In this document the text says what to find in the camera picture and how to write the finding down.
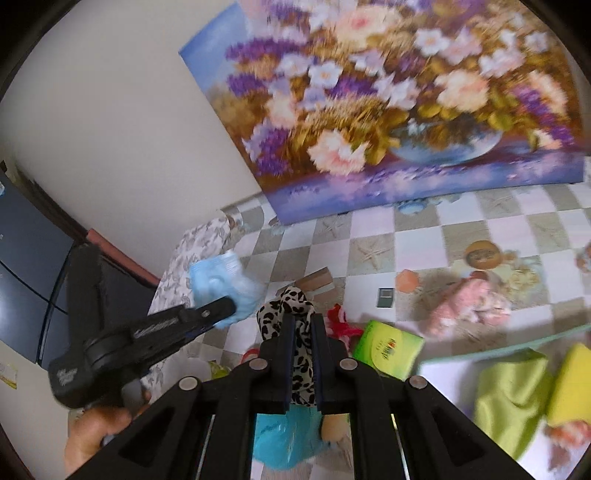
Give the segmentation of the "person's left hand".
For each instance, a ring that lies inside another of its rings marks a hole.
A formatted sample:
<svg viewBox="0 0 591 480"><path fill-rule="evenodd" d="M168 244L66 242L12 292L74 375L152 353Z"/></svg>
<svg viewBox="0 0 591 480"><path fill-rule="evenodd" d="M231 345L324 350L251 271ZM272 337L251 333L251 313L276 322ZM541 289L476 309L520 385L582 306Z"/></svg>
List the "person's left hand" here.
<svg viewBox="0 0 591 480"><path fill-rule="evenodd" d="M64 449L64 467L71 475L101 448L103 439L118 435L135 416L125 408L95 406L86 410L70 427Z"/></svg>

